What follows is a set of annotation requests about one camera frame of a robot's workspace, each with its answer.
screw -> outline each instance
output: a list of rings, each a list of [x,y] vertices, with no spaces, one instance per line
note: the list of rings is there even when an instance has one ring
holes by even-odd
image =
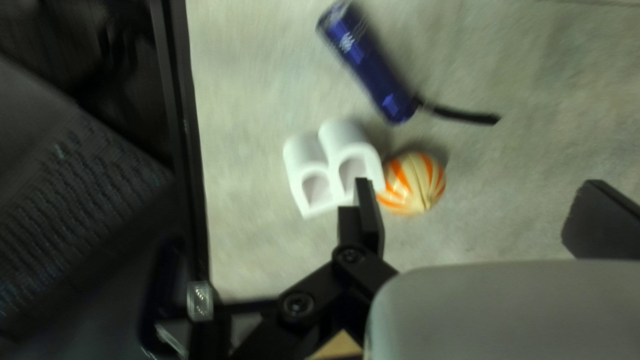
[[[307,293],[293,293],[284,299],[284,311],[287,315],[301,318],[314,308],[314,298]]]
[[[355,264],[364,258],[364,254],[358,249],[344,249],[340,252],[340,258],[349,264]]]

blue flashlight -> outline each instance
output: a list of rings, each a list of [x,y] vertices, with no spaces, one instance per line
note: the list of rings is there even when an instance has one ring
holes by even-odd
[[[413,116],[418,104],[376,50],[366,21],[351,1],[334,3],[320,17],[317,28],[358,75],[391,124],[402,124]]]

orange striped ball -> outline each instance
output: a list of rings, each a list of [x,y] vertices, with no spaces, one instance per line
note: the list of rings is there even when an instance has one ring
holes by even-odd
[[[378,202],[394,214],[412,216],[438,203],[445,188],[444,168],[431,156],[410,152],[385,167],[387,188]]]

white plastic block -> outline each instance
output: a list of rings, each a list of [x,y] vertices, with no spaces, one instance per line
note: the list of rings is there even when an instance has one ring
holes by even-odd
[[[328,120],[317,133],[291,137],[283,156],[291,193],[305,218],[352,205],[356,177],[371,180],[377,192],[385,188],[378,152],[350,120]]]

white floor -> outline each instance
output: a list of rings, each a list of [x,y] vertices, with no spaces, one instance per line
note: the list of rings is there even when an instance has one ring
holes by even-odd
[[[603,179],[640,200],[640,0],[362,0],[390,63],[440,103],[495,111],[480,127],[426,113],[388,127],[315,32],[330,0],[190,0],[211,273],[225,299],[274,295],[329,260],[336,214],[302,220],[282,144],[360,119],[383,156],[446,162],[431,212],[385,214],[401,271],[570,258],[576,189]]]

